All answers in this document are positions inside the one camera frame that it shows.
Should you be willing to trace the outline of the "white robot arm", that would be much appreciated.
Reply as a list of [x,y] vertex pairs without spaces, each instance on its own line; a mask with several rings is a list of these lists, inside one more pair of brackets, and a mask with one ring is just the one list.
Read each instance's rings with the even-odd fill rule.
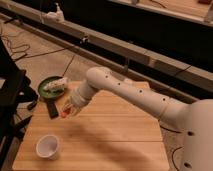
[[71,91],[61,115],[76,115],[100,90],[114,93],[184,134],[180,171],[213,171],[213,99],[187,104],[118,80],[109,68],[93,67]]

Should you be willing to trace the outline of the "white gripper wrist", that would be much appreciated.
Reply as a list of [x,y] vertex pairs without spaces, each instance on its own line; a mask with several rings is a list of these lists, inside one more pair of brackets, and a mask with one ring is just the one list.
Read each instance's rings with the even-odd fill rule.
[[62,117],[77,115],[80,109],[76,106],[86,106],[91,100],[91,93],[86,89],[76,88],[71,91],[70,98],[65,101],[62,108]]

